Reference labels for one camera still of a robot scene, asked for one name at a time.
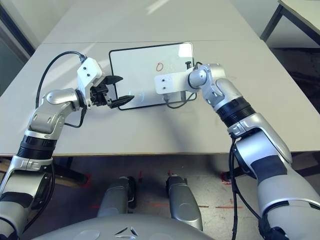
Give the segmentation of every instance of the black table leg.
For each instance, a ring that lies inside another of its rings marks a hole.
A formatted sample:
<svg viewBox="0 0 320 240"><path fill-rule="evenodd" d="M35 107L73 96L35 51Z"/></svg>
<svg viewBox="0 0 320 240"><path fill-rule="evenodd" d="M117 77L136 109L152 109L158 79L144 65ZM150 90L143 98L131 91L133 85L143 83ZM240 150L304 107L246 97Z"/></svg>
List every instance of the black table leg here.
<svg viewBox="0 0 320 240"><path fill-rule="evenodd" d="M318 45L320 45L320 35L318 32L314 31L311 27L305 24L300 18L295 16L288 9L283 7L281 10L281 14L289 19L294 25L296 25L301 31L309 36L313 41L315 41Z"/></svg>
<svg viewBox="0 0 320 240"><path fill-rule="evenodd" d="M233 170L233 174L234 174L234 177L239 177L241 175L244 175L244 171L241 169L241 167L236 167L234 170ZM230 177L230 171L225 171L222 173L221 175L222 177L222 180L224 180L225 182L230 182L231 181L231 177Z"/></svg>
<svg viewBox="0 0 320 240"><path fill-rule="evenodd" d="M71 168L71 164L72 164L72 161L74 160L74 158L72 156L69 156L67 161L66 161L66 164L65 164L65 167L67 169L70 169Z"/></svg>
<svg viewBox="0 0 320 240"><path fill-rule="evenodd" d="M278 22L280 21L282 17L282 9L283 6L279 4L279 6L274 11L274 14L272 15L269 23L263 30L263 33L260 36L260 39L266 42L268 38L270 37L271 33L274 31L275 27L277 26Z"/></svg>
<svg viewBox="0 0 320 240"><path fill-rule="evenodd" d="M55 168L56 175L73 180L75 183L79 185L86 184L88 181L88 177L86 175L79 173L77 171L73 171L64 166L54 164L54 168Z"/></svg>

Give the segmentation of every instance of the gray floor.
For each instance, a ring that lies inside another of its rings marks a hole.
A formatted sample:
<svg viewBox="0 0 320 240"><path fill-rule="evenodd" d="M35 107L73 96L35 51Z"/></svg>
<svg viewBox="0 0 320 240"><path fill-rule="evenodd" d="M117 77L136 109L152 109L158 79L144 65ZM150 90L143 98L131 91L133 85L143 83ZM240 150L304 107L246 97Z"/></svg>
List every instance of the gray floor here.
<svg viewBox="0 0 320 240"><path fill-rule="evenodd" d="M297 170L317 165L310 153L293 158ZM72 169L91 174L87 188L70 188L57 185L47 209L22 236L32 239L52 230L77 223L97 215L99 204L108 185L121 176L139 177L137 208L134 213L170 217L169 201L165 185L168 171L187 178L203 220L203 231L217 240L231 239L233 206L231 186L223 184L220 172L228 170L228 156L218 155L170 155L170 156L112 156L75 158ZM306 179L320 193L320 175ZM249 204L257 211L257 182L248 176L237 179L238 186ZM238 239L261 240L258 223L239 200Z"/></svg>
<svg viewBox="0 0 320 240"><path fill-rule="evenodd" d="M272 48L271 51L320 113L320 48Z"/></svg>

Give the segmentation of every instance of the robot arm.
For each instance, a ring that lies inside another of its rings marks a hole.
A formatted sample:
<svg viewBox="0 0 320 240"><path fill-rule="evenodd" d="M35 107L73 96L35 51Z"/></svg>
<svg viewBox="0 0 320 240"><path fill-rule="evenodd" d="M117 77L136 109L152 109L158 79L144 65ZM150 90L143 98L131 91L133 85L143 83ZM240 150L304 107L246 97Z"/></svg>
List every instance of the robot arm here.
<svg viewBox="0 0 320 240"><path fill-rule="evenodd" d="M53 163L52 154L67 116L82 108L83 118L93 105L116 108L134 97L109 98L107 86L122 78L105 76L90 57L82 63L77 75L78 89L47 93L30 118L18 153L13 156L0 186L0 239L17 239L25 229L30 211L45 204L52 178L45 170Z"/></svg>
<svg viewBox="0 0 320 240"><path fill-rule="evenodd" d="M267 225L290 240L319 235L319 195L291 168L292 157L286 144L226 79L221 65L203 64L154 80L158 94L202 90L205 101L225 123L231 138L236 139L233 154L239 165L258 181L260 215Z"/></svg>

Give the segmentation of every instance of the black cable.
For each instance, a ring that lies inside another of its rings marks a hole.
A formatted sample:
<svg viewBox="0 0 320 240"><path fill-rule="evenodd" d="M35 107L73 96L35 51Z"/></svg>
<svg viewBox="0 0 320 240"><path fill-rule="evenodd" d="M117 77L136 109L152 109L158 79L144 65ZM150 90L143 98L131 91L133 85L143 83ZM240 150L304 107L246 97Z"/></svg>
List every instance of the black cable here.
<svg viewBox="0 0 320 240"><path fill-rule="evenodd" d="M191 97L196 94L195 92L192 93L186 100L184 103L180 104L179 106L170 106L169 105L169 101L168 100L165 100L165 104L168 108L171 108L171 109L178 109L178 108L181 108L182 106L184 106L187 102L189 102L189 100L191 99Z"/></svg>
<svg viewBox="0 0 320 240"><path fill-rule="evenodd" d="M197 61L197 62L195 63L195 65L193 66L193 70L198 69L198 64L202 65L202 62Z"/></svg>
<svg viewBox="0 0 320 240"><path fill-rule="evenodd" d="M76 129L80 128L82 126L82 123L84 122L84 118L85 118L86 113L87 113L87 105L84 105L82 110L81 110L81 117L80 117L79 125L76 126L76 125L73 125L73 124L70 124L70 123L66 123L66 122L64 123L64 125L69 126L69 127L73 127L73 128L76 128Z"/></svg>
<svg viewBox="0 0 320 240"><path fill-rule="evenodd" d="M232 138L232 144L230 147L229 152L229 171L230 171L230 178L231 178L231 187L232 187L232 195L233 195L233 228L232 228L232 240L236 239L237 236L237 228L238 228L238 203L237 203L237 194L244 203L244 205L250 210L250 212L260 221L260 216L256 213L255 210L247 203L245 198L242 196L237 181L234 175L235 169L235 156L233 153L233 148L235 145L236 139Z"/></svg>
<svg viewBox="0 0 320 240"><path fill-rule="evenodd" d="M51 179L51 188L50 188L50 192L48 194L48 197L46 198L45 203L43 204L41 209L36 213L34 218L32 218L31 221L29 221L27 223L27 225L25 226L23 232L25 232L38 219L38 217L43 213L43 211L45 210L45 208L47 207L47 205L49 204L49 202L50 202L50 200L52 198L52 195L53 195L54 190L55 190L55 184L56 184L56 171L55 171L54 160L52 160L51 169L52 169L52 179Z"/></svg>
<svg viewBox="0 0 320 240"><path fill-rule="evenodd" d="M231 178L231 187L232 187L232 195L233 195L233 228L232 228L232 240L236 239L237 236L237 229L238 229L238 203L237 203L237 188L235 184L235 161L234 161L234 154L233 148L235 145L236 139L232 138L232 144L229 151L229 171L230 171L230 178Z"/></svg>
<svg viewBox="0 0 320 240"><path fill-rule="evenodd" d="M39 82L39 86L38 86L38 90L36 91L36 97L35 97L35 108L37 109L39 107L39 98L40 98L40 91L41 91L41 87L42 84L44 83L45 77L49 71L49 69L51 68L51 66L55 63L55 61L57 61L60 57L64 56L64 55L68 55L68 54L76 54L79 56L81 63L83 63L87 57L83 54L81 54L78 51L65 51L60 53L58 56L56 56L50 63L49 65L46 67L46 69L44 70L41 80Z"/></svg>

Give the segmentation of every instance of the white tablet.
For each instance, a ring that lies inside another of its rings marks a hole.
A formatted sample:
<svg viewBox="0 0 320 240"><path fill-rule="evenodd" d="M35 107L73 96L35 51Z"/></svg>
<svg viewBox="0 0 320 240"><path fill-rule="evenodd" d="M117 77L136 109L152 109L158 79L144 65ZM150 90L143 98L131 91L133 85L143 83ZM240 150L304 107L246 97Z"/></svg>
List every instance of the white tablet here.
<svg viewBox="0 0 320 240"><path fill-rule="evenodd" d="M163 96L156 93L155 76L184 72L186 62L193 66L194 61L191 42L112 50L109 58L112 74L123 78L115 84L117 98L134 95L133 100L119 107L121 110L165 104ZM190 95L170 93L169 102L180 103Z"/></svg>

